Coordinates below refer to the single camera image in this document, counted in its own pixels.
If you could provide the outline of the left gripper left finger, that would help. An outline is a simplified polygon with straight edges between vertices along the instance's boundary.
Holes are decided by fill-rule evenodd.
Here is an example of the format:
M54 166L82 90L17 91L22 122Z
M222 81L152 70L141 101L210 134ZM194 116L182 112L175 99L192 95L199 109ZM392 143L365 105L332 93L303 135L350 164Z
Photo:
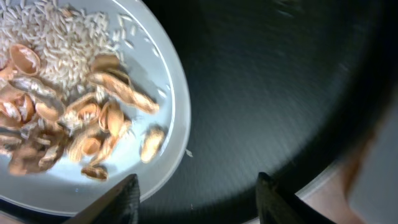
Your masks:
M140 188L130 174L64 224L138 224Z

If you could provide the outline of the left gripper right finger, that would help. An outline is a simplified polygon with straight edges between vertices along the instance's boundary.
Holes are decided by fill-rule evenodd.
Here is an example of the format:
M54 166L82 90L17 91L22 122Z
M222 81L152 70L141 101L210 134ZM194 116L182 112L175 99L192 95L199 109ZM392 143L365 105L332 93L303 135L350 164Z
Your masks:
M257 177L256 207L261 224L333 224L265 172Z

